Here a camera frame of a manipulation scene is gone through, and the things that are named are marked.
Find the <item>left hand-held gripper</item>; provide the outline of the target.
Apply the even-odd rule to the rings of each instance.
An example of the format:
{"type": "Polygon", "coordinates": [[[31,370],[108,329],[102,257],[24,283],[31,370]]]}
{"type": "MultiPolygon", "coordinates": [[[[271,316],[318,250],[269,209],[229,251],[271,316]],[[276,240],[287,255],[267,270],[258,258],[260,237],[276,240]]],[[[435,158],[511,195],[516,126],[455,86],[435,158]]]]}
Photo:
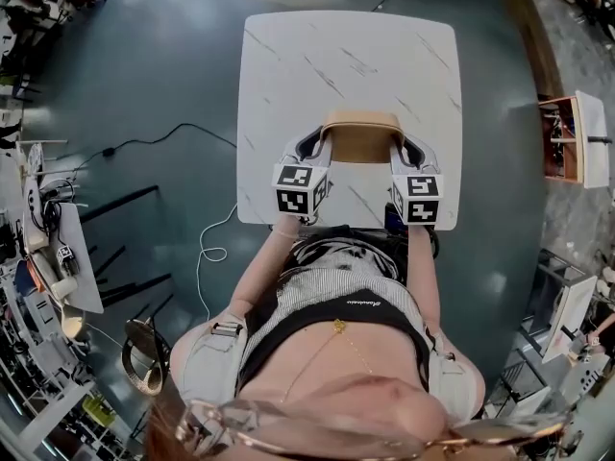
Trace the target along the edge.
{"type": "Polygon", "coordinates": [[[331,188],[332,137],[320,138],[321,131],[319,126],[311,133],[293,137],[286,143],[282,159],[274,165],[272,188],[278,212],[295,216],[303,224],[317,222],[319,207],[331,188]]]}

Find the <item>gold rimmed eyeglasses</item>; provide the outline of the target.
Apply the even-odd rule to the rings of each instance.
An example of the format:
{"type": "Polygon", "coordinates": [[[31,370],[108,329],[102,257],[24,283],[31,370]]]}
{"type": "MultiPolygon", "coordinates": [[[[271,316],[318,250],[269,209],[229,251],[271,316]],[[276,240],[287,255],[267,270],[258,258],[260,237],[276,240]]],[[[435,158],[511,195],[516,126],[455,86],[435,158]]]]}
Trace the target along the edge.
{"type": "Polygon", "coordinates": [[[561,433],[570,413],[473,420],[422,441],[391,424],[345,414],[318,414],[267,402],[194,400],[176,428],[177,440],[195,455],[249,451],[291,461],[415,461],[432,449],[458,454],[469,448],[508,448],[561,433]]]}

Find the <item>white metal frame cabinet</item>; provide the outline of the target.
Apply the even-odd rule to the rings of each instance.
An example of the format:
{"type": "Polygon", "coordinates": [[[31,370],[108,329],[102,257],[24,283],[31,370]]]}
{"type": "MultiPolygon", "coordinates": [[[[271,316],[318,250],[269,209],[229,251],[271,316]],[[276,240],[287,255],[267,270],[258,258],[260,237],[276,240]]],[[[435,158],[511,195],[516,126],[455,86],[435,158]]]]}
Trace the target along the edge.
{"type": "Polygon", "coordinates": [[[547,363],[566,355],[580,337],[597,278],[541,249],[520,333],[547,363]]]}

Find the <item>beige shell chair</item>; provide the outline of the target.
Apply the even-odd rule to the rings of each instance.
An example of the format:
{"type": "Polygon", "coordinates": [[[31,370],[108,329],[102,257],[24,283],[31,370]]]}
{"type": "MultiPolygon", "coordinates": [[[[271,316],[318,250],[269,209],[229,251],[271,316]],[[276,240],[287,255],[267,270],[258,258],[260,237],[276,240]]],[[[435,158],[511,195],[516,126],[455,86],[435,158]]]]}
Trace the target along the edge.
{"type": "Polygon", "coordinates": [[[86,313],[77,307],[65,304],[61,307],[61,330],[69,339],[75,339],[86,323],[86,313]]]}

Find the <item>woven wicker chair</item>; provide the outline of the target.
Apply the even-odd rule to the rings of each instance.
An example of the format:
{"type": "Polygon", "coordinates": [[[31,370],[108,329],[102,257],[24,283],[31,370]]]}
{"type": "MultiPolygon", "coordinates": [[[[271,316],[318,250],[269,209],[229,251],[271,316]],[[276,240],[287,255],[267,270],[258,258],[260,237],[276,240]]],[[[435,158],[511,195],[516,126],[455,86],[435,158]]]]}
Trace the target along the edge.
{"type": "Polygon", "coordinates": [[[126,341],[121,351],[121,363],[128,380],[142,394],[157,396],[166,381],[169,371],[171,349],[156,330],[152,317],[145,321],[132,319],[125,325],[126,341]],[[133,352],[137,351],[148,363],[145,373],[139,373],[133,364],[133,352]]]}

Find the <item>person's right forearm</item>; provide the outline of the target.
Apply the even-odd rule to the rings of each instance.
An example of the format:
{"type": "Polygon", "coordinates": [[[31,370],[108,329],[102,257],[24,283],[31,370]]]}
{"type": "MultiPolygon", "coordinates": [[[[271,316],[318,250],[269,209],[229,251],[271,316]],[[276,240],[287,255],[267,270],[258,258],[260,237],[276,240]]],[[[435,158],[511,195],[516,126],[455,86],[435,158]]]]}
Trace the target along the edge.
{"type": "Polygon", "coordinates": [[[408,227],[406,287],[430,333],[439,333],[440,299],[431,238],[422,226],[408,227]]]}

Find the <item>white cup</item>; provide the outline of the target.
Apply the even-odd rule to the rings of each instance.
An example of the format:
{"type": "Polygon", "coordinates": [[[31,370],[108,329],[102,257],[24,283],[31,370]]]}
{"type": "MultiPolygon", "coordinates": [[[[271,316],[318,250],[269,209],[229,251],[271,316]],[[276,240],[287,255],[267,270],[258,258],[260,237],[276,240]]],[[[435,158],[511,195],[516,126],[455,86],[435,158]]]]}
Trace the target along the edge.
{"type": "Polygon", "coordinates": [[[65,298],[78,288],[78,282],[74,277],[68,277],[54,282],[51,286],[51,292],[54,299],[58,302],[63,302],[65,298]]]}

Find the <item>white side table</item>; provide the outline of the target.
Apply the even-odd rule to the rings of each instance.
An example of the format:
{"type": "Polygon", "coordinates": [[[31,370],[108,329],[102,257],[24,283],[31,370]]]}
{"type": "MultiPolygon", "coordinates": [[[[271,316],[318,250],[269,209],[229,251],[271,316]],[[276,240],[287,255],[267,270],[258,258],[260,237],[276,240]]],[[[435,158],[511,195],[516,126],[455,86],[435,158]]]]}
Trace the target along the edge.
{"type": "Polygon", "coordinates": [[[43,291],[54,303],[57,303],[60,308],[69,304],[87,313],[102,314],[107,307],[171,279],[171,275],[166,273],[143,282],[129,282],[123,286],[100,291],[97,281],[99,274],[122,255],[125,249],[120,248],[106,260],[99,271],[94,271],[83,232],[84,224],[159,190],[160,187],[156,184],[140,188],[84,214],[80,214],[72,203],[60,203],[59,220],[52,225],[51,229],[46,229],[42,220],[42,210],[45,204],[41,201],[37,183],[32,179],[27,180],[24,188],[22,217],[22,240],[26,259],[31,263],[33,273],[42,285],[43,291]],[[68,278],[62,274],[57,261],[57,250],[62,244],[69,246],[74,252],[80,272],[74,276],[78,282],[78,288],[63,302],[58,302],[54,299],[50,286],[58,280],[68,278]]]}

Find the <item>orange wooden cabinet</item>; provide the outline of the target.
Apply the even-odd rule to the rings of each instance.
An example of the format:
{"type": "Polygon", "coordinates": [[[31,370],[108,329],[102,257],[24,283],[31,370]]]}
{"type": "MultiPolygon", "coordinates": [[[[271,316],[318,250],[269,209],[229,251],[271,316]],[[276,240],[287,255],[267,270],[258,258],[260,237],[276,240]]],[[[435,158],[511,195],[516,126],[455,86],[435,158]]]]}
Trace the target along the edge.
{"type": "Polygon", "coordinates": [[[545,177],[580,184],[585,189],[609,186],[609,152],[603,101],[580,90],[571,96],[541,101],[545,177]]]}

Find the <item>person's left forearm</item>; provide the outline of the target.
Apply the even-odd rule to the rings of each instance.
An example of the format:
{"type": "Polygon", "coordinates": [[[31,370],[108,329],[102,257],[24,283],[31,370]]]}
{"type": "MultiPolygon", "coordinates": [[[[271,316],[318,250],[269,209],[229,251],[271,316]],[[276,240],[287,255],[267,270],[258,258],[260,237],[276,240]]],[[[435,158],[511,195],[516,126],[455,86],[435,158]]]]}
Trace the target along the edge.
{"type": "Polygon", "coordinates": [[[286,214],[280,216],[239,279],[228,307],[231,314],[243,317],[277,281],[298,239],[301,226],[300,220],[295,216],[286,214]]]}

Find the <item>white marble table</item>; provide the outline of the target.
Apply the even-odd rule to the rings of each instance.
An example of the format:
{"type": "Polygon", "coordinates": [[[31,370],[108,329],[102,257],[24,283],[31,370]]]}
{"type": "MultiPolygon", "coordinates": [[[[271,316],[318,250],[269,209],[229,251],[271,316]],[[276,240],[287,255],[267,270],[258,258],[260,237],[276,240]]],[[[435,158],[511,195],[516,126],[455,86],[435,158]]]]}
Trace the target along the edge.
{"type": "Polygon", "coordinates": [[[237,215],[278,217],[274,165],[293,137],[341,110],[393,113],[434,150],[442,181],[436,228],[458,215],[462,99],[455,32],[393,14],[346,11],[253,15],[244,25],[237,107],[237,215]]]}

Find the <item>person's torso striped top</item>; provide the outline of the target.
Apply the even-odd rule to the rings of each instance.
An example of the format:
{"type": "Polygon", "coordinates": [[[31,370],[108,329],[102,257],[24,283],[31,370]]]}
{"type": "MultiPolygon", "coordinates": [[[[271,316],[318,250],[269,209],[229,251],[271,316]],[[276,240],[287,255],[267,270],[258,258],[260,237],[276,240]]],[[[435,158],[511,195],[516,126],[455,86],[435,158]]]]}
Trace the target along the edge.
{"type": "Polygon", "coordinates": [[[227,306],[174,346],[170,373],[184,402],[240,399],[258,377],[378,375],[412,381],[471,420],[482,375],[440,332],[431,334],[406,287],[403,243],[346,227],[298,239],[277,281],[243,317],[227,306]]]}

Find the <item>yellow green crate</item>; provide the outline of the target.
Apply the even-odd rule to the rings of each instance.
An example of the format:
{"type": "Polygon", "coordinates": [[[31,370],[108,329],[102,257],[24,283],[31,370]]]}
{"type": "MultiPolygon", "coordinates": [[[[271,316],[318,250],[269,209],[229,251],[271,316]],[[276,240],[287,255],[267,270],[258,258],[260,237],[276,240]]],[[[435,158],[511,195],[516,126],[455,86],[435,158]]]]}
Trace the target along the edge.
{"type": "Polygon", "coordinates": [[[112,408],[107,406],[102,396],[85,396],[82,402],[83,410],[101,427],[110,426],[116,417],[112,408]]]}

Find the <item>spare grey hand-held gripper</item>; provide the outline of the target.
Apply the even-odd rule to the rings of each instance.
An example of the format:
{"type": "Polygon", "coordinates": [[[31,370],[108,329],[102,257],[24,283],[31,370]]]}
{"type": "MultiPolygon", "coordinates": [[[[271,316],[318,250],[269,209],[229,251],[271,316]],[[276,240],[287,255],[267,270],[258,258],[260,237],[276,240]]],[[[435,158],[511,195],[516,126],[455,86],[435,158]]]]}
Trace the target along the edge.
{"type": "Polygon", "coordinates": [[[74,277],[80,272],[79,263],[72,249],[62,244],[57,250],[57,261],[61,268],[61,273],[66,277],[74,277]]]}

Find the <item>black device blue screen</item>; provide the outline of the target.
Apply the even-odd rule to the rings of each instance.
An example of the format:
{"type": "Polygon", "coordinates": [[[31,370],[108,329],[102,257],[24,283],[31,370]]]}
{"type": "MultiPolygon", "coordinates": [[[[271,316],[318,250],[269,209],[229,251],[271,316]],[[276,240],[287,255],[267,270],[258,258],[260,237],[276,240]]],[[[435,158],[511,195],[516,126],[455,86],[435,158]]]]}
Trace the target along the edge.
{"type": "Polygon", "coordinates": [[[400,217],[393,203],[387,203],[384,209],[384,227],[394,234],[407,234],[407,226],[400,217]]]}

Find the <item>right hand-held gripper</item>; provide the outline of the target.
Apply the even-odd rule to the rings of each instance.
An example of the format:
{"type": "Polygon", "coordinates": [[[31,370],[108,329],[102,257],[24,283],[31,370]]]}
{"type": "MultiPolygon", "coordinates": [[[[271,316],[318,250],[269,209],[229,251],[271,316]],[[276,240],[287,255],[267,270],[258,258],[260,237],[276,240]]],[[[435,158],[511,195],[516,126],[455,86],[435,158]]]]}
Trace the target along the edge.
{"type": "Polygon", "coordinates": [[[406,133],[404,146],[397,140],[392,141],[390,165],[391,200],[402,222],[405,225],[434,225],[441,202],[441,173],[436,168],[434,150],[423,140],[406,133]]]}

